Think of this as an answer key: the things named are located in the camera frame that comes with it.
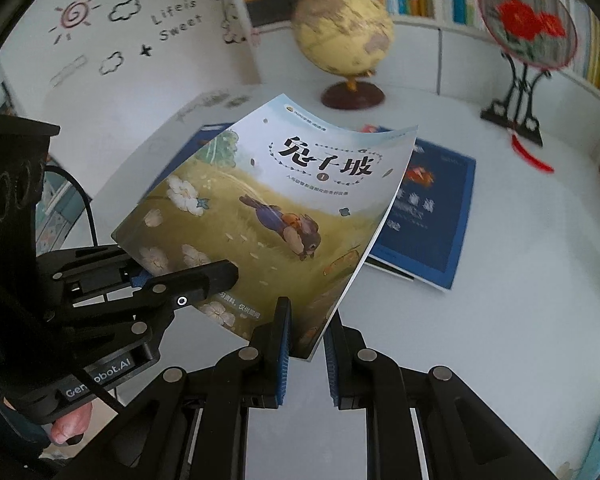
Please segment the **person left hand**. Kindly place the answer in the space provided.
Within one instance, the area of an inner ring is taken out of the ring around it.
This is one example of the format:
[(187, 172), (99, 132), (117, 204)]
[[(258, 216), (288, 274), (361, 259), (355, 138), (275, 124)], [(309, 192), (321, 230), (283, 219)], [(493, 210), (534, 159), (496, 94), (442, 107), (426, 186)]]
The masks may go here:
[(85, 434), (90, 426), (93, 404), (87, 403), (76, 410), (61, 416), (50, 428), (50, 440), (53, 444), (66, 444), (70, 439)]

